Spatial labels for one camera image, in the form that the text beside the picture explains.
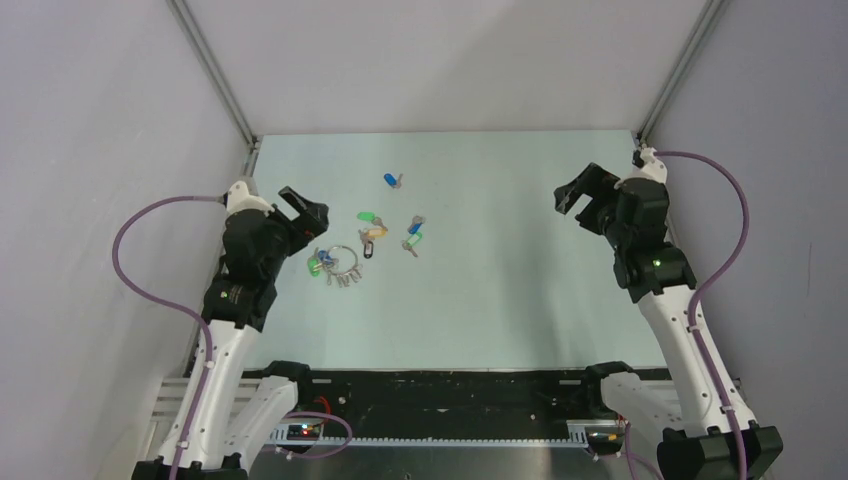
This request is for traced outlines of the large silver keyring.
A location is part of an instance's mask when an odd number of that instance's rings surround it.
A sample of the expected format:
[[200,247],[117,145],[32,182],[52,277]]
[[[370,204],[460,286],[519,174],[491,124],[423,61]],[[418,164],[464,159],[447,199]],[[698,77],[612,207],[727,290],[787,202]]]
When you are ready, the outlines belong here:
[[348,288],[363,279],[361,259],[353,248],[345,245],[334,245],[327,250],[336,259],[335,266],[329,268],[324,266],[328,286],[336,285],[339,288]]

